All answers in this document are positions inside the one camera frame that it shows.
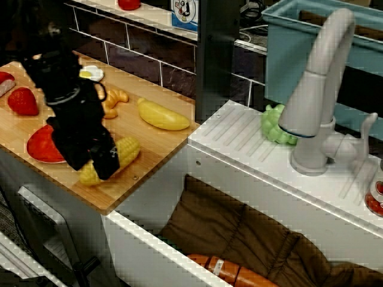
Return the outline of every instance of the toy fruit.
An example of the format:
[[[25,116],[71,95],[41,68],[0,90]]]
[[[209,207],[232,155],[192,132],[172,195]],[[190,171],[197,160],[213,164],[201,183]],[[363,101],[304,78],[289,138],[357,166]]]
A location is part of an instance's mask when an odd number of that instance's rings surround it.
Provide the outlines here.
[[[269,141],[278,142],[279,144],[288,143],[295,145],[298,140],[297,137],[284,132],[278,125],[278,120],[283,109],[284,105],[277,105],[274,109],[270,105],[267,105],[261,118],[262,132]]]
[[[152,126],[164,130],[183,130],[190,125],[185,116],[143,97],[138,99],[137,105],[140,117]]]
[[[35,96],[28,88],[14,90],[8,98],[8,106],[19,115],[38,115]]]
[[[14,87],[14,77],[6,72],[0,72],[0,97]]]
[[[48,124],[37,130],[28,140],[26,150],[35,160],[43,163],[63,163],[65,159],[52,140],[53,128]]]

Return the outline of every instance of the wooden cutting board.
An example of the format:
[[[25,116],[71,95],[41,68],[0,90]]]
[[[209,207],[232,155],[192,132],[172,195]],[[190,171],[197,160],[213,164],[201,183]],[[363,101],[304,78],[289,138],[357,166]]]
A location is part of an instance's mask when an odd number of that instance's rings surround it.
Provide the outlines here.
[[[105,74],[101,82],[106,88],[117,88],[128,93],[128,103],[119,102],[116,106],[118,116],[110,120],[104,119],[103,124],[115,141],[125,136],[133,136],[139,140],[141,151],[137,159],[118,175],[100,185],[86,187],[78,181],[80,172],[76,172],[67,163],[48,164],[31,158],[26,151],[28,139],[54,114],[45,106],[42,91],[34,87],[34,83],[18,62],[0,68],[0,71],[8,72],[16,79],[15,88],[0,97],[0,148],[99,213],[107,215],[186,144],[187,137],[198,127],[194,122],[194,101],[84,55],[80,55],[80,63],[83,66],[96,65],[101,68]],[[38,102],[39,115],[17,115],[8,107],[7,99],[18,87],[32,90]],[[190,127],[181,131],[167,131],[147,124],[138,114],[136,102],[140,97],[185,115],[191,122]]]

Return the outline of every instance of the green toy broccoli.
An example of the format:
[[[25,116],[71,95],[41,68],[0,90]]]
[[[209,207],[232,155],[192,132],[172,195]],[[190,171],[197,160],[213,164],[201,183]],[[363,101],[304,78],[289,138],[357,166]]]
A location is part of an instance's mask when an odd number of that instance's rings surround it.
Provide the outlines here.
[[[284,132],[278,125],[278,120],[284,107],[284,105],[277,105],[273,109],[270,105],[267,105],[261,119],[262,132],[269,141],[278,142],[279,144],[288,143],[296,145],[298,138]]]

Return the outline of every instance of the sticker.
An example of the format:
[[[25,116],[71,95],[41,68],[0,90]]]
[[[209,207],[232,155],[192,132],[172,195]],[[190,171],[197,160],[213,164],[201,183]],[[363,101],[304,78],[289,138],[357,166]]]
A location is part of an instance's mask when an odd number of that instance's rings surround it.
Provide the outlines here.
[[[223,263],[224,263],[224,261],[222,259],[218,259],[217,263],[215,263],[215,267],[214,267],[214,270],[213,270],[213,274],[214,275],[216,275],[216,276],[220,275]]]

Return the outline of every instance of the toy banana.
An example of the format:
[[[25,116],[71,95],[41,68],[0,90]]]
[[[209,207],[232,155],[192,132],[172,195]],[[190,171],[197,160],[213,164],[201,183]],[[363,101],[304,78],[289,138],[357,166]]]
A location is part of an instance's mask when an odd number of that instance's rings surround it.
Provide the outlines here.
[[[138,99],[137,105],[140,117],[152,126],[164,130],[183,130],[190,125],[185,116],[143,97]]]

